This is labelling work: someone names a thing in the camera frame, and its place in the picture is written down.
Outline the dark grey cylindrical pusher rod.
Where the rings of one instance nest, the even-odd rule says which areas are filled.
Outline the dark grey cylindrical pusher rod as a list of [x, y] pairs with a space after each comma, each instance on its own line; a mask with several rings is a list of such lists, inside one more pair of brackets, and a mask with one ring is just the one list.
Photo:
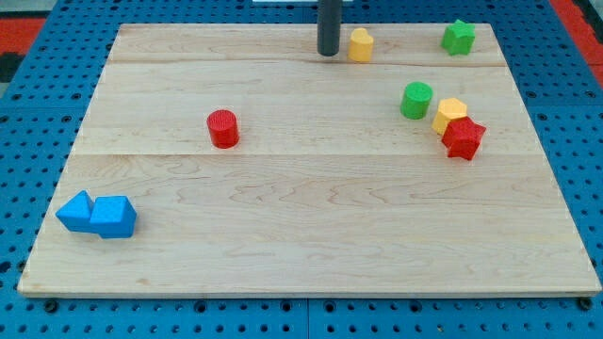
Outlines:
[[318, 0], [317, 49], [324, 57], [339, 52], [342, 0]]

